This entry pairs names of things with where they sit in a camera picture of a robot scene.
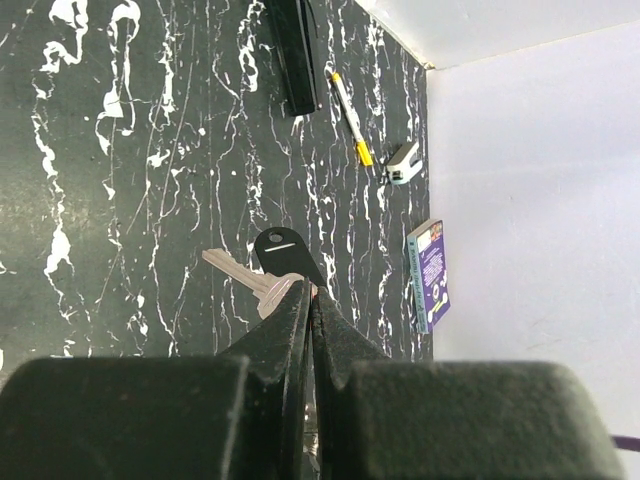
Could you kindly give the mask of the purple booklet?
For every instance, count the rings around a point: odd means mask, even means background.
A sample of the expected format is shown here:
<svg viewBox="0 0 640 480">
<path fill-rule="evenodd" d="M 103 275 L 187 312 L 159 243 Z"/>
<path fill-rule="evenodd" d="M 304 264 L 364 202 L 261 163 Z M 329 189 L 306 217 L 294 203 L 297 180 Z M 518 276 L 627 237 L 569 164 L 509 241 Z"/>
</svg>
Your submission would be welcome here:
<svg viewBox="0 0 640 480">
<path fill-rule="evenodd" d="M 448 312 L 451 297 L 445 258 L 444 226 L 441 220 L 429 220 L 407 235 L 416 330 L 431 334 Z"/>
</svg>

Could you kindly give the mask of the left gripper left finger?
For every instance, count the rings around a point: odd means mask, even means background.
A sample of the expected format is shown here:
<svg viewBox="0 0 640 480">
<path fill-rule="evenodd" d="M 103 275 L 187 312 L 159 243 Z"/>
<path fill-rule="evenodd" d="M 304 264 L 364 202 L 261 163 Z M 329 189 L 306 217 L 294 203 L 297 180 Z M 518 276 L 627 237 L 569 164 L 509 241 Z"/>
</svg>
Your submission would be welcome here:
<svg viewBox="0 0 640 480">
<path fill-rule="evenodd" d="M 5 479 L 297 479 L 311 285 L 215 356 L 40 358 L 1 393 Z"/>
</svg>

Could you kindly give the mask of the light blue mini stapler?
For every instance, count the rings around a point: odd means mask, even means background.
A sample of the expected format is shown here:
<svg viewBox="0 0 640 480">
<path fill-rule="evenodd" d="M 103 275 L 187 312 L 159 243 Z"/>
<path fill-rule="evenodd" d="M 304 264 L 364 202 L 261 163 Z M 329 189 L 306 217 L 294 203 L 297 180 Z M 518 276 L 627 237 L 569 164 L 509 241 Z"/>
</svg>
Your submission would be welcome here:
<svg viewBox="0 0 640 480">
<path fill-rule="evenodd" d="M 418 156 L 418 149 L 417 142 L 409 142 L 386 164 L 387 177 L 392 185 L 406 184 L 422 170 L 423 161 Z"/>
</svg>

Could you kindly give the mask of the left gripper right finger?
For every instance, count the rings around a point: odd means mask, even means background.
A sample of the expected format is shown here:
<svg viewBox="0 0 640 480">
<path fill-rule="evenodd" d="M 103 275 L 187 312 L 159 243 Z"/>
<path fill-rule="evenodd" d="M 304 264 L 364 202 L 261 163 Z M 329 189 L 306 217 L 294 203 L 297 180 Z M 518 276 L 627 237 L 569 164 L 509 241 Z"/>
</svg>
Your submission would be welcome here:
<svg viewBox="0 0 640 480">
<path fill-rule="evenodd" d="M 588 391 L 537 361 L 394 360 L 312 302 L 325 479 L 621 479 Z"/>
</svg>

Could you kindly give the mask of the black car key fob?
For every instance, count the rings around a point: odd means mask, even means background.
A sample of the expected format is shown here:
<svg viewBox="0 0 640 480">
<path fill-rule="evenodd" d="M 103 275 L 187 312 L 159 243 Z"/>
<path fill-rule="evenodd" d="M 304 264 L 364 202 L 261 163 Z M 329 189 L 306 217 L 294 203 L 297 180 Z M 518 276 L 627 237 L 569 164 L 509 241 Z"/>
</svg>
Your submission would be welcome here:
<svg viewBox="0 0 640 480">
<path fill-rule="evenodd" d="M 262 273 L 241 265 L 222 248 L 203 250 L 202 258 L 252 292 L 258 300 L 261 319 L 276 310 L 295 282 L 308 279 L 313 284 L 313 295 L 318 287 L 327 286 L 306 243 L 292 229 L 273 227 L 263 231 L 254 242 L 254 250 Z"/>
</svg>

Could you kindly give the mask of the black stapler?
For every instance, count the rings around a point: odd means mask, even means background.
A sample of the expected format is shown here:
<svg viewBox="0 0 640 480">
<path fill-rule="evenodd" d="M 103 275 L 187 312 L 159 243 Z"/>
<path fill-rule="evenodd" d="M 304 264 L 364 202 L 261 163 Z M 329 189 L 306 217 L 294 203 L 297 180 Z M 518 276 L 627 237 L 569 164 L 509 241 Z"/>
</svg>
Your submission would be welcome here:
<svg viewBox="0 0 640 480">
<path fill-rule="evenodd" d="M 265 2 L 289 109 L 303 116 L 322 108 L 318 29 L 311 1 Z"/>
</svg>

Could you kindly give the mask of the white pen yellow tip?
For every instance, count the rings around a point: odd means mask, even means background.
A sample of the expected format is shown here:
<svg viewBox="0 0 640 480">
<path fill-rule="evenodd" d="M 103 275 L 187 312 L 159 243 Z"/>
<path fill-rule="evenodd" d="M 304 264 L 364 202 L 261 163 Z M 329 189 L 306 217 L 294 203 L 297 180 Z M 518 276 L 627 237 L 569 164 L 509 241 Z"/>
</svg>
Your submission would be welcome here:
<svg viewBox="0 0 640 480">
<path fill-rule="evenodd" d="M 331 74 L 332 83 L 337 91 L 340 103 L 344 110 L 345 118 L 355 141 L 355 148 L 359 160 L 363 166 L 370 167 L 374 164 L 368 145 L 361 133 L 359 119 L 351 103 L 351 98 L 346 90 L 341 75 L 338 72 Z"/>
</svg>

